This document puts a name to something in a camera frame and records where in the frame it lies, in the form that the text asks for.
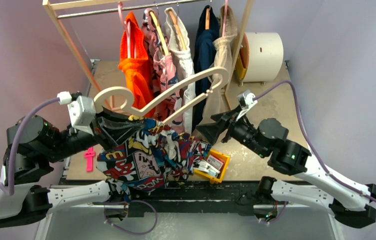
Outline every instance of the yellow box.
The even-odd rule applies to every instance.
[[[220,183],[222,183],[223,177],[225,176],[226,168],[227,168],[227,166],[230,162],[230,157],[228,155],[225,155],[225,154],[218,152],[218,151],[215,151],[213,149],[210,150],[210,152],[208,154],[209,155],[211,154],[212,156],[214,156],[216,158],[220,158],[223,161],[225,161],[225,164],[223,165],[222,171],[220,171],[219,176],[218,177],[212,177],[212,176],[206,174],[205,172],[202,172],[202,171],[199,171],[199,170],[196,170],[196,169],[194,169],[194,173],[202,176],[205,179],[210,179],[211,184],[220,184]]]

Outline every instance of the white cylindrical drum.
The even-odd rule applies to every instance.
[[[248,60],[243,82],[268,82],[276,78],[283,62],[283,44],[276,32],[246,32]]]

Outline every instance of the garment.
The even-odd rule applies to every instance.
[[[130,21],[130,42],[131,47],[136,47],[136,58],[127,58],[127,35],[123,33],[120,44],[120,64],[121,69],[126,75],[126,87],[133,93],[135,100],[133,107],[142,109],[152,101],[152,91],[149,80],[151,77],[148,65],[148,55],[143,45],[144,35],[138,27],[136,18],[132,12],[126,16],[126,21]],[[151,118],[154,115],[155,108],[149,111],[145,116]]]
[[[155,119],[130,116],[129,120],[143,122],[144,129],[97,157],[97,169],[126,200],[130,200],[130,189],[151,192],[165,188],[170,178],[186,181],[193,165],[211,149],[210,144],[187,133],[177,134]]]
[[[223,16],[225,13],[225,6],[223,5],[220,8],[220,18],[222,19],[223,23]],[[235,14],[232,11],[232,8],[228,6],[227,8],[227,17],[226,17],[226,28],[225,28],[225,36],[222,36],[223,31],[223,24],[220,26],[220,36],[216,39],[213,44],[216,48],[216,56],[214,58],[214,67],[224,67],[228,71],[232,68],[232,52],[230,50],[231,42],[235,39],[238,34],[238,27],[236,23]],[[222,80],[222,76],[220,74],[213,74],[211,78],[211,86],[216,85],[218,82]],[[203,120],[201,124],[208,124],[213,123],[214,121],[211,120],[211,116],[214,114],[220,113],[220,107],[223,106],[222,103],[222,96],[219,91],[213,92],[209,95],[206,99],[204,111],[202,114]]]
[[[149,52],[150,61],[152,58],[153,63],[153,68],[151,70],[154,95],[158,96],[160,93],[176,84],[178,82],[178,78],[171,54],[169,53],[168,55],[163,55],[161,53],[160,38],[158,37],[157,30],[152,23],[150,12],[153,12],[151,8],[145,9],[142,32],[144,34],[145,46]],[[163,121],[181,107],[182,98],[180,96],[180,91],[176,91],[157,105],[157,119]],[[182,115],[180,115],[174,119],[170,125],[177,133],[182,133],[182,123],[183,119]]]
[[[179,17],[177,17],[177,25],[180,28],[180,32],[182,36],[177,36],[176,31],[174,29],[173,21],[169,15],[169,11],[175,11],[172,7],[167,8],[166,13],[166,24],[165,30],[167,36],[169,36],[169,51],[172,54],[173,64],[176,66],[177,69],[177,78],[179,81],[184,80],[185,78],[194,75],[194,62],[192,61],[191,57],[191,49],[189,48],[189,38],[188,32],[186,31],[185,25],[183,25],[182,21]],[[182,50],[179,48],[177,37],[183,38],[186,50]],[[183,88],[183,103],[189,103],[195,98],[195,83],[189,84],[187,87]],[[183,113],[183,128],[184,132],[191,134],[192,133],[192,114],[193,110],[192,107],[186,110]]]
[[[210,9],[210,28],[205,29],[205,17],[207,8],[206,6],[201,14],[200,22],[198,25],[197,37],[195,41],[195,56],[194,56],[194,70],[195,73],[199,73],[206,69],[209,69],[214,62],[216,55],[216,48],[213,42],[219,37],[219,22],[213,13],[213,8]],[[198,96],[201,93],[205,93],[211,86],[208,77],[203,78],[195,82],[195,94]],[[202,114],[204,111],[206,100],[204,99],[196,105],[194,110],[194,118],[192,123],[192,129],[201,122]]]

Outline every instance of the pink clip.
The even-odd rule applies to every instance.
[[[92,172],[94,170],[94,156],[96,152],[93,147],[88,148],[88,150],[83,154],[86,158],[86,171]]]

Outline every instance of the comic print shirt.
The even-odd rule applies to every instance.
[[[193,165],[211,149],[210,144],[187,133],[177,134],[158,120],[141,119],[144,129],[97,157],[97,169],[126,200],[130,200],[130,188],[150,192],[165,188],[170,180],[187,180]],[[129,120],[139,118],[130,116]]]

